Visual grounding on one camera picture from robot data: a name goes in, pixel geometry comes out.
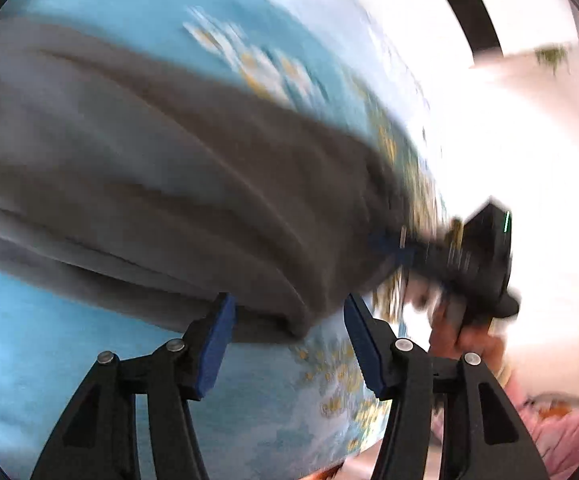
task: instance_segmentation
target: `silver rivet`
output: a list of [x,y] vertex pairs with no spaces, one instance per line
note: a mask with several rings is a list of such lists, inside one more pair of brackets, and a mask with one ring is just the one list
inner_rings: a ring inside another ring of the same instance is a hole
[[465,354],[465,362],[468,365],[477,366],[481,363],[481,357],[474,352],[470,352],[469,354]]
[[183,348],[185,348],[185,341],[179,338],[170,339],[167,341],[167,345],[165,346],[167,346],[167,349],[170,352],[180,352]]
[[413,348],[413,343],[409,339],[399,339],[394,346],[401,352],[409,352]]
[[108,365],[113,360],[114,360],[114,352],[110,352],[109,350],[106,350],[105,352],[100,352],[98,354],[98,357],[96,358],[98,364],[101,365]]

